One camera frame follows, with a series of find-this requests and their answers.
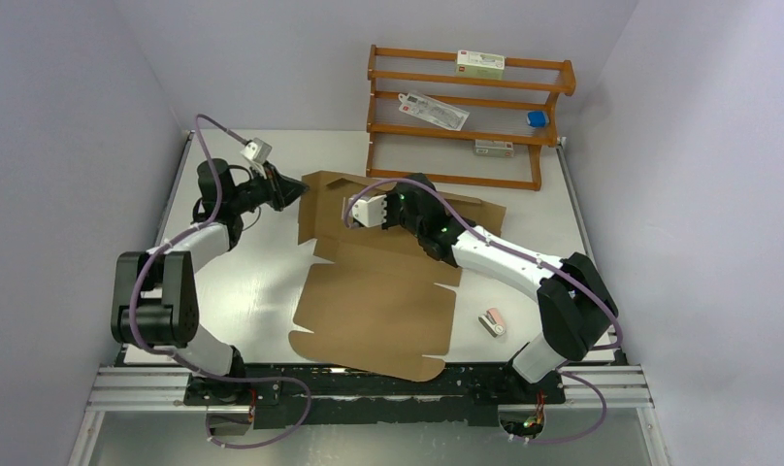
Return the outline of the brown cardboard box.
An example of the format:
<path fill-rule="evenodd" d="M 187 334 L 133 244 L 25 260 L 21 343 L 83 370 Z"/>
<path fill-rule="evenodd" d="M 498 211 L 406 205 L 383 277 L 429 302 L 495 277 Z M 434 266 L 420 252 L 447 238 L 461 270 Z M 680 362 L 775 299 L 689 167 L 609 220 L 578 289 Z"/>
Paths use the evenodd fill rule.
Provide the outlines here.
<path fill-rule="evenodd" d="M 317 171 L 302 177 L 298 241 L 315 242 L 288 335 L 306 359 L 423 383 L 450 346 L 462 271 L 430 258 L 401 227 L 350 230 L 349 196 L 372 179 Z"/>

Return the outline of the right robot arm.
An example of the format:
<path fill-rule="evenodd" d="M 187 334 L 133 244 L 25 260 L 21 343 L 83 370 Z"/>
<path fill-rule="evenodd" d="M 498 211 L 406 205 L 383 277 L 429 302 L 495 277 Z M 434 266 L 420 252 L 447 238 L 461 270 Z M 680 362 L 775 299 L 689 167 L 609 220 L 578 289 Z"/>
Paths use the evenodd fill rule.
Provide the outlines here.
<path fill-rule="evenodd" d="M 583 253 L 558 257 L 512 244 L 462 217 L 422 174 L 397 179 L 370 202 L 371 226 L 402 227 L 432 259 L 486 275 L 537 303 L 541 331 L 511 358 L 504 377 L 514 401 L 529 401 L 548 373 L 582 360 L 617 325 L 617 307 Z"/>

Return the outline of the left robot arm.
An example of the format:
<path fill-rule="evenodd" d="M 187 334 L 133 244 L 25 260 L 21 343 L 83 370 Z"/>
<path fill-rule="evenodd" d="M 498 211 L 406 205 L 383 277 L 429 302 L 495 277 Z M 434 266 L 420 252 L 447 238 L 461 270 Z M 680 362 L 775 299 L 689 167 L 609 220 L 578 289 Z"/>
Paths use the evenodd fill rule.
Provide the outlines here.
<path fill-rule="evenodd" d="M 193 224 L 156 248 L 118 257 L 111 313 L 117 342 L 172 357 L 211 378 L 211 392 L 227 404 L 245 398 L 249 376 L 240 352 L 201 325 L 195 275 L 238 244 L 245 213 L 262 206 L 280 212 L 310 189 L 271 163 L 249 171 L 243 183 L 234 182 L 233 169 L 221 158 L 200 163 Z"/>

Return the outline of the grey white box lower shelf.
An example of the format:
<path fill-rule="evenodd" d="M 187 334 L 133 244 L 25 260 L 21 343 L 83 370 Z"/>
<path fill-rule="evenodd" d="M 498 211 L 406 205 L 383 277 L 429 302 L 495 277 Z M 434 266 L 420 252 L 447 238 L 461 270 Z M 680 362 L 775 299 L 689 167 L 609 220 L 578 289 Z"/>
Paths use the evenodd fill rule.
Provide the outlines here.
<path fill-rule="evenodd" d="M 514 145 L 512 142 L 481 140 L 474 141 L 474 154 L 477 156 L 512 158 L 514 157 Z"/>

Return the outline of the green white box top shelf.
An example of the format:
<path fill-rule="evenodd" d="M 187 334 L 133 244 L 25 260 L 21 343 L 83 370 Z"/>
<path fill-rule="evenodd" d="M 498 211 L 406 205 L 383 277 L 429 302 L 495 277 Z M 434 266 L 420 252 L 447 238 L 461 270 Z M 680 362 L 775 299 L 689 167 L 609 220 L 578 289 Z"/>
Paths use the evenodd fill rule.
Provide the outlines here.
<path fill-rule="evenodd" d="M 457 77 L 500 81 L 505 68 L 506 58 L 494 53 L 459 50 L 455 59 Z"/>

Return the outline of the orange wooden shelf rack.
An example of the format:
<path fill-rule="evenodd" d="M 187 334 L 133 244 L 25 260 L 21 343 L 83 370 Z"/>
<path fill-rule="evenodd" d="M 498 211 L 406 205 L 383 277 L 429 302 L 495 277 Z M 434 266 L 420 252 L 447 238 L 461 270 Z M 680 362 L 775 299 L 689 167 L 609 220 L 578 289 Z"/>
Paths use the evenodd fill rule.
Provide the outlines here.
<path fill-rule="evenodd" d="M 556 105 L 571 96 L 576 76 L 568 60 L 506 58 L 500 81 L 457 77 L 456 53 L 371 46 L 365 174 L 397 178 L 425 174 L 433 183 L 538 191 L 540 156 L 559 143 Z M 449 131 L 399 111 L 399 93 L 418 92 L 468 111 L 461 131 Z M 551 124 L 533 128 L 530 111 L 548 112 Z M 474 154 L 474 141 L 512 142 L 514 157 Z"/>

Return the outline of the white plastic packet on shelf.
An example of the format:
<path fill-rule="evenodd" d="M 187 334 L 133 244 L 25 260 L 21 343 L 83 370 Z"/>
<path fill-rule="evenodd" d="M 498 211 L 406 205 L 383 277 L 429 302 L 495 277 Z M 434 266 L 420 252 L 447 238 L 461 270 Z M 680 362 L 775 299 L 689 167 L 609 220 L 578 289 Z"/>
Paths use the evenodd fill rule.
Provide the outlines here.
<path fill-rule="evenodd" d="M 399 93 L 399 111 L 449 131 L 461 131 L 470 113 L 418 92 Z"/>

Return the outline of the pink white small device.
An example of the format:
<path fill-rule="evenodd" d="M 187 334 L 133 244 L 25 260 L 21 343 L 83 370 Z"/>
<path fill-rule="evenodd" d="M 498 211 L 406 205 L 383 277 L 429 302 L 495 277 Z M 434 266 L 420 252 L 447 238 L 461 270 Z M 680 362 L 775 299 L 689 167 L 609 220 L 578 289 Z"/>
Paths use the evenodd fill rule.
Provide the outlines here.
<path fill-rule="evenodd" d="M 490 308 L 479 315 L 478 321 L 493 338 L 506 334 L 506 324 L 496 308 Z"/>

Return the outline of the blue small object on shelf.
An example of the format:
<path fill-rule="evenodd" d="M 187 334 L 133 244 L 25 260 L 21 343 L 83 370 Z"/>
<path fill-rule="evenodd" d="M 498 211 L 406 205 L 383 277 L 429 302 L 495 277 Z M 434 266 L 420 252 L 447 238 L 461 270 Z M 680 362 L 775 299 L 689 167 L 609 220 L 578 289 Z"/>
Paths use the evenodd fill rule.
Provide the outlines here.
<path fill-rule="evenodd" d="M 544 128 L 551 124 L 551 119 L 546 111 L 530 111 L 526 116 L 527 124 L 533 128 Z"/>

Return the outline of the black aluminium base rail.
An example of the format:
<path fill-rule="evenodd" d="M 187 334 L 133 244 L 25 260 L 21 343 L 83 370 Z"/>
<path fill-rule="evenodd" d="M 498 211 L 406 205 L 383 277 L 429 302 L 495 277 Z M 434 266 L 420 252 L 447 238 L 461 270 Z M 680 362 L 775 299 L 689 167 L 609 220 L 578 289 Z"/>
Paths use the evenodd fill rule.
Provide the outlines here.
<path fill-rule="evenodd" d="M 174 366 L 99 370 L 86 408 L 93 413 L 219 415 L 255 429 L 306 425 L 464 422 L 496 426 L 554 409 L 645 409 L 650 390 L 637 366 L 570 366 L 527 384 L 495 363 L 451 363 L 433 380 L 408 382 L 321 364 L 253 364 L 257 383 L 214 397 L 207 383 Z"/>

